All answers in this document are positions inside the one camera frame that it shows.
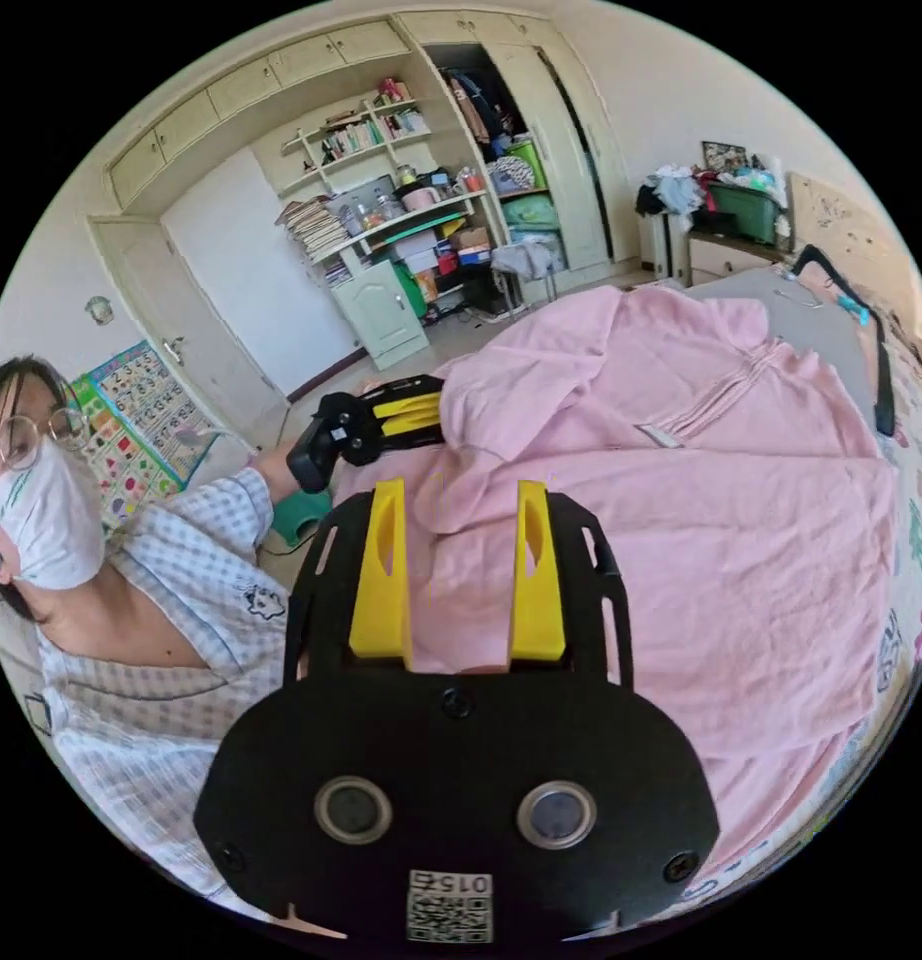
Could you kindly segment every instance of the face mask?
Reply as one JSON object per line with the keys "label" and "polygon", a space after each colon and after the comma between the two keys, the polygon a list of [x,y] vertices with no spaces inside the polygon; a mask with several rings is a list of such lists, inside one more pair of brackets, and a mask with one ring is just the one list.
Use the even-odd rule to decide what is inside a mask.
{"label": "face mask", "polygon": [[51,440],[41,442],[30,469],[0,476],[0,527],[18,548],[18,579],[35,586],[79,587],[104,562],[98,481]]}

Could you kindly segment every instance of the green object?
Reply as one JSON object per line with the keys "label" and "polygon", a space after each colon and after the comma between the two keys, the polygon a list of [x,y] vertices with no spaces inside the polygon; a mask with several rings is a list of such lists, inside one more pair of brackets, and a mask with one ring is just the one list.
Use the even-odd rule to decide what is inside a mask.
{"label": "green object", "polygon": [[504,205],[504,220],[515,230],[560,230],[558,213],[546,193],[518,197]]}
{"label": "green object", "polygon": [[274,508],[271,526],[289,547],[296,547],[307,535],[308,528],[316,527],[331,512],[331,492],[305,493],[299,490],[286,497]]}
{"label": "green object", "polygon": [[774,222],[781,208],[767,193],[726,183],[712,183],[709,189],[718,213],[733,213],[738,218],[742,236],[774,246]]}
{"label": "green object", "polygon": [[419,320],[424,319],[424,315],[428,312],[428,305],[424,302],[424,294],[418,286],[418,281],[414,279],[411,271],[403,263],[395,263],[393,266],[394,275],[398,278],[398,283],[403,287],[405,296],[408,298],[408,303],[411,304],[411,309],[414,311],[414,315]]}
{"label": "green object", "polygon": [[542,190],[548,185],[544,177],[544,167],[538,159],[538,152],[534,149],[534,144],[530,140],[523,143],[515,143],[505,150],[509,156],[520,157],[534,171],[534,185]]}
{"label": "green object", "polygon": [[441,223],[450,223],[452,220],[460,220],[462,217],[466,217],[467,214],[462,210],[460,213],[455,211],[454,213],[447,213],[442,217],[436,217],[434,220],[425,220],[424,223],[419,223],[416,226],[408,227],[407,230],[402,230],[400,233],[396,233],[393,236],[385,237],[378,243],[376,250],[380,250],[381,247],[386,247],[389,244],[397,243],[399,240],[403,240],[405,237],[410,237],[415,233],[421,233],[424,230],[429,230],[431,227],[436,227]]}

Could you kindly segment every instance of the eyeglasses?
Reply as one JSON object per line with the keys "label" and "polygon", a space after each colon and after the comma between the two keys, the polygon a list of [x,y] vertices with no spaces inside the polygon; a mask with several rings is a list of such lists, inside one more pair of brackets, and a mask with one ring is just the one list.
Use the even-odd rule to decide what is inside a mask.
{"label": "eyeglasses", "polygon": [[82,450],[88,442],[88,419],[71,407],[55,410],[40,423],[23,414],[8,417],[0,427],[1,462],[9,470],[27,470],[34,466],[45,436],[67,450]]}

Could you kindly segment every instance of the screw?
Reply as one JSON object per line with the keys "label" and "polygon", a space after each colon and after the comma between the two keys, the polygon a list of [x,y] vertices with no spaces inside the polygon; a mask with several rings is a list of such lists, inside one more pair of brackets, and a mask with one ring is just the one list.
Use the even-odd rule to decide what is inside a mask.
{"label": "screw", "polygon": [[664,879],[667,883],[682,883],[698,869],[700,858],[693,851],[679,853],[668,861],[664,868]]}
{"label": "screw", "polygon": [[221,862],[232,872],[241,873],[244,870],[244,857],[241,851],[231,843],[221,843],[218,845],[218,854]]}
{"label": "screw", "polygon": [[441,696],[441,709],[452,720],[464,720],[474,710],[474,700],[457,687],[450,687]]}

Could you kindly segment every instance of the pink fabric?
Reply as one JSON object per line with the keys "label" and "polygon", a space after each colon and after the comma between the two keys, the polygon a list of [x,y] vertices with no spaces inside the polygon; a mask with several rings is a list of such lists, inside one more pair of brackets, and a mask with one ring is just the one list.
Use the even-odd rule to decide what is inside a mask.
{"label": "pink fabric", "polygon": [[894,553],[894,468],[834,370],[767,331],[753,300],[566,297],[439,371],[444,447],[339,477],[339,501],[405,480],[420,672],[506,663],[519,480],[599,518],[635,688],[717,802],[705,873],[783,822],[871,710]]}

